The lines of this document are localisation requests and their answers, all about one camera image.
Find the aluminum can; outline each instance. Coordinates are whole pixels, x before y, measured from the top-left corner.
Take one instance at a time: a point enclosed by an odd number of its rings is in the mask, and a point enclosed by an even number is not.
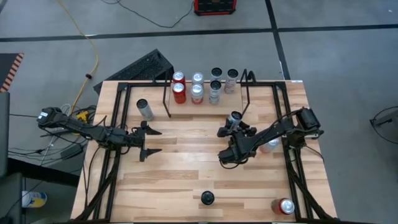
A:
[[[205,79],[203,78],[203,74],[200,72],[195,72],[192,75],[192,86],[193,84],[201,84],[203,86]]]
[[[224,85],[224,92],[226,94],[231,94],[235,91],[235,85],[236,85],[236,80],[238,79],[238,71],[235,69],[229,69],[227,76],[226,76],[226,81]]]
[[[213,80],[221,81],[221,74],[223,74],[223,71],[220,68],[213,68],[211,70],[210,81],[213,81]]]
[[[185,75],[182,72],[175,72],[173,74],[173,83],[182,83],[185,86]]]
[[[146,121],[152,121],[155,118],[147,100],[139,99],[137,101],[137,107],[139,112],[145,118]]]
[[[271,202],[271,209],[278,215],[290,215],[294,212],[294,203],[288,198],[278,198]]]
[[[176,103],[185,103],[187,100],[187,96],[185,95],[185,86],[182,83],[174,84],[173,95]]]
[[[218,104],[220,102],[221,96],[221,82],[218,80],[213,80],[210,82],[210,95],[209,101],[212,105]]]
[[[201,104],[203,102],[203,86],[201,84],[193,84],[191,87],[191,99],[193,104]]]
[[[242,114],[237,111],[232,111],[232,113],[228,116],[228,123],[231,126],[231,130],[235,130],[239,127],[239,124],[242,120]]]

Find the black metal frame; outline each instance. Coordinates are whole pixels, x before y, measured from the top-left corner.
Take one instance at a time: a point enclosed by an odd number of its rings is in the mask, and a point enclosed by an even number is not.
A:
[[[282,92],[282,97],[284,100],[285,112],[286,113],[290,112],[290,103],[289,103],[289,97],[287,95],[287,89],[286,89],[285,82],[257,82],[254,74],[252,72],[249,72],[249,75],[248,75],[247,71],[245,70],[242,75],[240,83],[241,83],[241,87],[246,87],[246,91],[248,94],[248,105],[245,107],[244,112],[246,112],[246,110],[250,104],[250,97],[249,97],[249,87],[250,86],[269,86],[272,88],[272,92],[274,95],[275,110],[276,110],[278,118],[280,118],[282,116],[282,108],[280,106],[279,94],[278,94],[278,90],[280,90]],[[124,126],[126,124],[126,120],[127,120],[127,111],[128,111],[129,100],[130,100],[130,96],[131,96],[131,88],[132,87],[148,87],[148,86],[153,86],[153,87],[163,86],[164,87],[163,101],[165,102],[165,91],[166,91],[167,86],[170,86],[170,83],[167,81],[165,83],[119,83],[117,93],[116,93],[115,103],[114,103],[114,110],[113,110],[113,114],[112,114],[111,126],[116,125],[116,118],[118,117],[118,108],[120,105],[122,91],[126,90],[126,96],[124,98],[123,112],[121,115],[121,124],[120,124],[121,126]],[[303,169],[303,164],[302,164],[300,153],[298,151],[295,152],[295,159],[297,161],[296,165],[297,165],[297,170],[298,170],[298,173],[296,173],[296,171],[293,168],[292,161],[290,159],[290,154],[289,154],[290,147],[289,147],[289,144],[288,144],[286,138],[282,138],[282,144],[283,144],[283,148],[284,148],[284,158],[285,158],[285,164],[286,164],[286,169],[287,169],[287,173],[288,173],[290,194],[292,197],[292,201],[296,205],[296,209],[295,209],[296,222],[350,223],[350,222],[339,221],[337,219],[332,219],[332,217],[327,215],[322,210],[322,208],[320,208],[319,204],[317,204],[316,200],[312,197],[310,192],[307,190],[307,183],[305,181],[305,174],[304,174],[304,169]],[[121,149],[118,148],[118,149],[116,149],[116,155],[114,158],[114,166],[116,165],[116,167],[118,167],[120,158],[121,158]],[[105,183],[105,177],[106,177],[106,173],[108,170],[109,159],[110,159],[110,151],[106,151],[104,163],[103,163],[103,167],[102,167],[102,171],[101,171],[101,178],[100,178],[100,182],[99,182],[99,189],[101,189],[102,191],[104,191],[103,184]],[[98,218],[99,213],[100,213],[100,205],[101,205],[101,202],[99,200],[98,201],[99,203],[97,203],[96,207],[95,207],[93,220],[90,220],[91,222],[96,221],[96,220],[98,220],[98,221],[106,220],[106,221],[110,222],[111,212],[112,212],[112,207],[113,207],[114,193],[115,193],[115,186],[116,186],[117,171],[115,173],[113,173],[113,175],[114,175],[114,179],[111,181],[110,188],[109,188],[109,195],[108,195],[108,202],[106,204],[105,218],[104,219]],[[299,200],[297,197],[297,191],[296,191],[296,187],[295,187],[296,185],[299,187],[299,189],[303,193],[305,210],[307,213],[306,218],[302,218],[302,216],[301,216]],[[320,217],[319,220],[313,219],[312,209],[314,209],[314,211]]]

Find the can cluster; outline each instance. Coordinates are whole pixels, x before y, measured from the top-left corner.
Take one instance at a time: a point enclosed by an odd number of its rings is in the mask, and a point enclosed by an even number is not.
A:
[[[211,70],[211,80],[209,88],[209,102],[216,105],[220,102],[221,96],[221,77],[223,71],[220,68],[213,68]],[[224,92],[226,94],[234,93],[236,80],[238,79],[238,71],[230,69],[227,72],[226,81],[224,85]],[[205,95],[205,80],[203,74],[195,72],[192,75],[192,85],[190,88],[191,101],[193,104],[199,105],[203,102]],[[173,74],[173,95],[176,103],[185,103],[187,101],[187,85],[185,83],[185,75],[182,72],[175,72]]]

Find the black puck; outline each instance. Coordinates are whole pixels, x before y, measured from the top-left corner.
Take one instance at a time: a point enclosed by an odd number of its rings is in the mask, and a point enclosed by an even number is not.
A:
[[[201,202],[205,205],[211,205],[214,202],[214,195],[210,191],[205,191],[201,195]]]

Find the black metal rack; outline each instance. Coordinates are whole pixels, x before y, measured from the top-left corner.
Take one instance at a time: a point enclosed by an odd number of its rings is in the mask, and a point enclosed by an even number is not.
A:
[[[246,105],[244,112],[246,112],[246,110],[250,104],[249,87],[256,87],[256,86],[269,86],[272,88],[272,92],[274,95],[275,110],[276,110],[276,114],[277,114],[278,118],[282,117],[282,108],[280,106],[278,90],[280,90],[282,92],[285,113],[290,112],[290,103],[289,103],[289,97],[287,95],[287,88],[286,88],[285,82],[257,82],[254,74],[252,72],[249,72],[249,74],[247,74],[247,71],[245,70],[242,75],[242,78],[240,80],[240,84],[241,84],[241,87],[246,87],[246,91],[247,91],[247,95],[248,95],[248,105]],[[116,92],[114,109],[113,109],[113,113],[112,113],[111,126],[112,127],[116,126],[116,118],[118,117],[118,108],[120,106],[120,99],[121,99],[122,91],[126,91],[122,115],[121,115],[121,124],[120,124],[121,126],[124,126],[126,124],[126,120],[127,120],[127,111],[129,108],[129,99],[131,96],[131,88],[133,88],[133,87],[158,87],[158,86],[164,87],[163,103],[164,103],[165,109],[167,111],[167,114],[169,116],[171,116],[169,114],[169,110],[165,104],[165,91],[166,91],[167,87],[170,86],[170,82],[167,81],[167,77],[166,77],[164,83],[163,82],[162,83],[156,83],[156,82],[152,82],[152,83],[119,83],[117,92]],[[302,222],[304,222],[304,223],[347,223],[347,224],[358,223],[358,222],[340,221],[337,218],[332,218],[327,213],[325,213],[325,211],[323,211],[321,206],[319,206],[319,204],[317,204],[317,201],[312,197],[311,193],[307,189],[307,183],[305,180],[305,174],[304,174],[304,169],[303,169],[303,164],[302,164],[300,153],[295,152],[295,161],[296,161],[296,166],[297,166],[297,171],[298,171],[298,173],[297,173],[294,170],[292,161],[290,159],[290,154],[289,154],[290,147],[289,147],[289,144],[288,144],[286,138],[282,138],[282,145],[283,145],[283,149],[284,149],[286,170],[288,173],[290,194],[292,197],[292,201],[296,206],[296,209],[294,212],[296,222],[300,222],[300,223],[302,223]],[[111,153],[110,153],[111,151],[107,150],[105,153],[104,162],[103,162],[103,166],[102,166],[102,170],[101,170],[98,192],[94,196],[93,200],[90,202],[90,204],[88,206],[88,208],[90,208],[91,211],[86,211],[86,210],[83,211],[82,215],[80,215],[78,218],[76,218],[74,220],[74,222],[78,222],[78,223],[104,223],[104,222],[109,223],[110,222],[115,188],[116,188],[116,177],[118,174],[118,167],[119,167],[119,163],[120,163],[120,159],[121,159],[121,148],[118,147],[117,149],[112,149],[112,150],[114,150],[116,152],[115,157],[114,157],[113,167],[111,169],[111,172],[108,174],[108,176],[106,176],[108,166],[109,166],[110,155],[111,155]],[[108,201],[106,204],[105,218],[99,218],[101,197],[102,197],[104,191],[108,188],[108,186],[109,186],[109,195],[108,195]],[[305,217],[305,218],[303,218],[301,216],[296,186],[303,193],[305,211],[307,214],[307,217]],[[94,210],[93,219],[87,220],[93,210]],[[315,211],[315,213],[318,215],[318,217],[320,217],[320,219],[313,218],[312,210]]]

